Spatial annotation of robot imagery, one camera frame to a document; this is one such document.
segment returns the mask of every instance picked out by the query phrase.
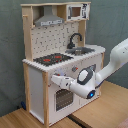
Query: oven door handle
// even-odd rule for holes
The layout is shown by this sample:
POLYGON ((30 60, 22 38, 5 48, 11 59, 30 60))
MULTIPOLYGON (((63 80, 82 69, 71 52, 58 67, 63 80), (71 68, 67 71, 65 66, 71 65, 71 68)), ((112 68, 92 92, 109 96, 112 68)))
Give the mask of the oven door handle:
POLYGON ((69 6, 69 11, 70 11, 70 15, 68 16, 68 19, 71 19, 71 17, 72 17, 72 7, 71 6, 69 6))

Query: knob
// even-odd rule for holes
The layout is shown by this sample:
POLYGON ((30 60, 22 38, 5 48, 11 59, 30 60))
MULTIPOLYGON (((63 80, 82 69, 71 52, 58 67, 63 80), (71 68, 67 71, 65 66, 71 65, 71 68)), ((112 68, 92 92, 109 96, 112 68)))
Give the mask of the knob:
POLYGON ((73 67, 72 71, 75 72, 78 68, 77 67, 73 67))

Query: stove top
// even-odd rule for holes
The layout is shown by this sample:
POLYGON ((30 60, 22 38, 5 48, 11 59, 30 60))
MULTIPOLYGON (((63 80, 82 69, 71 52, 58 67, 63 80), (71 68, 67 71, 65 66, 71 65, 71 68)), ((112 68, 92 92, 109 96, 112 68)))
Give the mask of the stove top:
POLYGON ((69 59, 73 59, 73 57, 60 53, 54 53, 40 58, 36 58, 33 61, 48 67, 56 63, 64 62, 69 59))

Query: table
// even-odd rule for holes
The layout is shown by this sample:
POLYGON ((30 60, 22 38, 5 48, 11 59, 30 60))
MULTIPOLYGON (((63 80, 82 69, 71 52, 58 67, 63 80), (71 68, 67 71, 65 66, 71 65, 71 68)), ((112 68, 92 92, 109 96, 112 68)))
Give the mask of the table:
POLYGON ((115 128, 128 118, 128 89, 103 82, 101 96, 71 114, 87 128, 115 128))
MULTIPOLYGON (((44 128, 36 118, 23 109, 0 117, 0 128, 44 128)), ((64 118, 50 128, 81 128, 69 118, 64 118)))

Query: faucet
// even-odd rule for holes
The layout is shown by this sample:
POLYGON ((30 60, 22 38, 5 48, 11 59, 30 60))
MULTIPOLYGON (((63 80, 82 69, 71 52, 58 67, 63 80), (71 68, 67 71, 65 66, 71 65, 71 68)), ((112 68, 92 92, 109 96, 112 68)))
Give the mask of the faucet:
POLYGON ((73 44, 72 39, 75 35, 79 35, 80 36, 80 41, 82 41, 82 35, 80 33, 74 33, 71 38, 70 38, 70 43, 68 44, 67 48, 68 49, 72 49, 73 47, 75 47, 75 44, 73 44))

